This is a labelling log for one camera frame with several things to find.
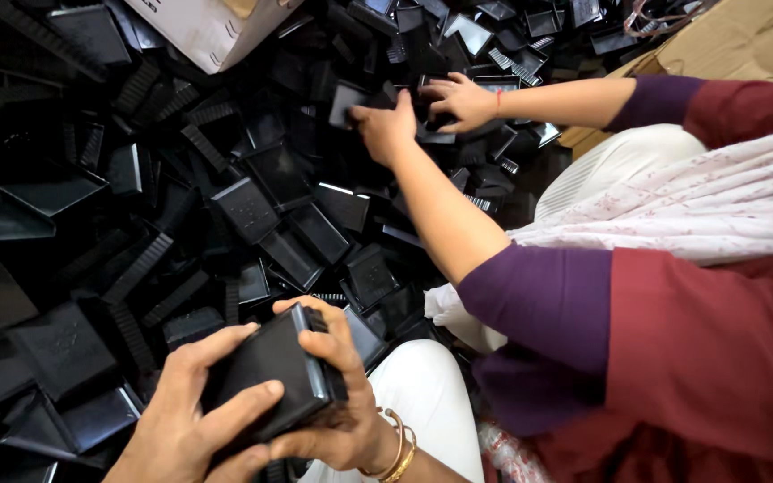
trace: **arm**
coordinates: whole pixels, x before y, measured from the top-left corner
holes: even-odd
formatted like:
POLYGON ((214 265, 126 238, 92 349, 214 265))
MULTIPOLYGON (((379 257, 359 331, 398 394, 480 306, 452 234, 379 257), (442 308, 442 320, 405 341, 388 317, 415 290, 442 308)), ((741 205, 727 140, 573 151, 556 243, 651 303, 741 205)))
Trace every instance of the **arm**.
POLYGON ((617 249, 606 406, 773 462, 773 257, 700 268, 617 249))
POLYGON ((466 199, 419 147, 407 91, 394 111, 355 106, 351 115, 372 159, 395 173, 429 256, 453 284, 510 244, 509 236, 466 199))
POLYGON ((569 126, 601 128, 610 124, 628 102, 637 85, 634 79, 587 79, 501 94, 488 92, 467 76, 450 73, 452 81, 433 80, 420 93, 440 98, 431 113, 450 113, 458 123, 443 132, 469 131, 494 119, 532 119, 569 126))

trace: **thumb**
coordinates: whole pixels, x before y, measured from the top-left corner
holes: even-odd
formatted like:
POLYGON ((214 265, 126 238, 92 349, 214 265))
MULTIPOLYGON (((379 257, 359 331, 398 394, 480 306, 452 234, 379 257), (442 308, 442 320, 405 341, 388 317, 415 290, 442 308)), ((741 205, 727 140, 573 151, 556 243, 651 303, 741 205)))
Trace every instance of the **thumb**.
POLYGON ((350 109, 348 109, 348 115, 351 118, 354 118, 354 120, 359 122, 362 122, 368 119, 371 113, 372 113, 371 107, 351 106, 350 109))
POLYGON ((464 131, 469 131, 469 129, 467 129, 467 123, 465 123, 464 121, 459 121, 459 122, 456 122, 455 124, 443 126, 437 130, 437 132, 441 134, 455 134, 455 133, 464 132, 464 131))
POLYGON ((411 111, 413 110, 413 102, 411 102, 411 91, 402 89, 399 93, 399 100, 396 102, 395 110, 406 111, 408 109, 411 111))

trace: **finger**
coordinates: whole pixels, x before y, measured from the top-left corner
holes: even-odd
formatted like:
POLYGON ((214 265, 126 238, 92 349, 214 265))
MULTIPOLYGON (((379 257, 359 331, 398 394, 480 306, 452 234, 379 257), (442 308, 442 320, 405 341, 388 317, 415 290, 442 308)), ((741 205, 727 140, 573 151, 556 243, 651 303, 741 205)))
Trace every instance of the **finger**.
POLYGON ((413 110, 413 101, 411 100, 411 91, 402 89, 399 93, 399 99, 395 104, 396 111, 413 110))
POLYGON ((252 446, 220 463, 204 483, 248 483, 270 461, 270 448, 266 445, 252 446))
POLYGON ((321 460, 333 466, 343 453, 350 453, 343 441, 347 437, 336 430, 314 428, 284 434, 271 443, 271 459, 296 456, 321 460))
POLYGON ((186 344, 178 347, 177 351, 169 354, 166 364, 170 359, 173 369, 207 369, 218 360, 228 356, 240 346, 247 337, 259 330, 259 324, 250 322, 244 326, 230 326, 199 340, 194 344, 186 344))
POLYGON ((327 331, 330 334, 335 335, 345 344, 353 344, 353 339, 350 337, 348 318, 344 316, 344 312, 319 298, 304 295, 292 298, 291 300, 279 300, 273 303, 273 313, 278 314, 279 312, 290 309, 296 302, 300 302, 303 307, 315 309, 320 312, 321 317, 324 319, 324 323, 327 324, 327 331))
POLYGON ((351 106, 348 109, 348 115, 357 122, 363 122, 369 118, 373 109, 365 106, 351 106))
POLYGON ((456 84, 468 84, 473 83, 469 77, 460 72, 449 72, 448 77, 452 79, 456 84))
POLYGON ((443 126, 437 130, 437 132, 441 132, 443 134, 455 134, 455 133, 464 132, 464 131, 468 131, 468 129, 467 129, 467 124, 462 121, 456 122, 455 124, 443 126))
POLYGON ((369 390, 366 370, 353 345, 343 344, 333 335, 310 330, 301 331, 297 339, 306 352, 326 360, 342 373, 348 393, 369 390))
POLYGON ((452 88, 442 85, 427 85, 419 88, 419 93, 428 97, 445 99, 450 93, 452 93, 452 88))
POLYGON ((166 357, 154 399, 183 411, 195 410, 207 381, 207 369, 258 329, 256 323, 226 327, 195 344, 178 347, 166 357))
POLYGON ((204 415, 197 431, 213 450, 227 445, 248 425, 282 399, 285 386, 280 381, 262 382, 246 388, 225 404, 204 415))

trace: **bracelet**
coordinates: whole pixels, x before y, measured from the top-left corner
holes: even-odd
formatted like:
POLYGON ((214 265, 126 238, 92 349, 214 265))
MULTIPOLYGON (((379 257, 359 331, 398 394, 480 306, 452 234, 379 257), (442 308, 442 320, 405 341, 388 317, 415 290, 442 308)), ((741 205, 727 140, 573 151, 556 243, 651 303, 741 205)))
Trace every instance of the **bracelet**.
MULTIPOLYGON (((381 412, 382 409, 380 407, 378 407, 376 409, 376 411, 381 412)), ((386 414, 386 416, 388 418, 395 419, 395 422, 399 424, 399 426, 398 426, 398 430, 399 430, 399 454, 395 456, 395 460, 392 461, 392 464, 389 465, 389 467, 386 470, 384 470, 383 472, 381 472, 379 474, 369 473, 368 471, 362 469, 361 467, 357 468, 357 471, 359 471, 360 474, 362 474, 363 476, 368 476, 369 478, 374 478, 374 479, 385 478, 388 475, 392 474, 392 471, 395 469, 395 466, 399 465, 399 460, 401 460, 401 451, 402 451, 403 445, 404 445, 404 423, 401 422, 401 418, 399 417, 398 414, 396 414, 395 412, 392 411, 392 409, 389 409, 389 408, 386 411, 384 411, 384 414, 386 414)))
POLYGON ((407 466, 411 466, 413 456, 416 454, 416 433, 413 432, 413 429, 411 429, 410 426, 408 426, 407 429, 411 432, 411 451, 404 458, 404 461, 401 462, 401 465, 399 465, 398 469, 395 470, 395 473, 384 479, 381 479, 381 483, 395 483, 404 475, 404 471, 407 470, 407 466))

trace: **white cloth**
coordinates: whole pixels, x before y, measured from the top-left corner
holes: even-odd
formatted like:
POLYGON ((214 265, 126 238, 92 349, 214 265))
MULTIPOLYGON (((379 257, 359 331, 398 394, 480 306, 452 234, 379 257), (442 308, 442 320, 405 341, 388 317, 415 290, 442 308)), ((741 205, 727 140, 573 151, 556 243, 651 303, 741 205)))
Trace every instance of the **white cloth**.
MULTIPOLYGON (((369 377, 378 406, 391 408, 416 433, 416 445, 473 483, 484 483, 470 398, 452 353, 434 340, 395 349, 369 377)), ((338 472, 316 461, 301 483, 358 483, 354 469, 338 472)))
MULTIPOLYGON (((541 216, 509 235, 541 247, 662 249, 702 266, 773 254, 773 135, 689 157, 678 150, 661 156, 657 146, 678 144, 666 136, 679 137, 685 151, 699 150, 682 138, 686 133, 674 132, 650 126, 607 139, 586 154, 596 167, 587 168, 583 158, 569 167, 563 173, 569 182, 555 181, 539 200, 541 216), (653 154, 642 158, 641 151, 653 154), (629 158, 637 166, 622 161, 629 158), (573 178, 573 169, 588 173, 585 181, 573 178), (572 197, 560 195, 566 188, 572 197), (562 199, 570 200, 567 208, 562 199)), ((459 324, 460 332, 472 333, 452 285, 425 297, 425 315, 436 325, 459 324)))

